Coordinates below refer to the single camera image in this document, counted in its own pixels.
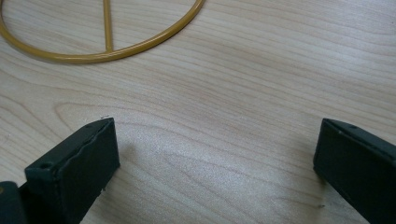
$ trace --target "wood grain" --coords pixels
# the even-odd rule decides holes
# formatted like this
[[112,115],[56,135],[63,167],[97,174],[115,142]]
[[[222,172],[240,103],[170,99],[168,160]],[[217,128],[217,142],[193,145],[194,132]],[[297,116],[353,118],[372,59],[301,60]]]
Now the wood grain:
[[[17,37],[105,49],[102,1],[6,0]],[[193,0],[113,0],[115,49]],[[85,123],[114,117],[121,168],[82,223],[366,223],[312,160],[322,118],[396,144],[396,2],[207,0],[132,58],[47,63],[0,40],[0,180]]]

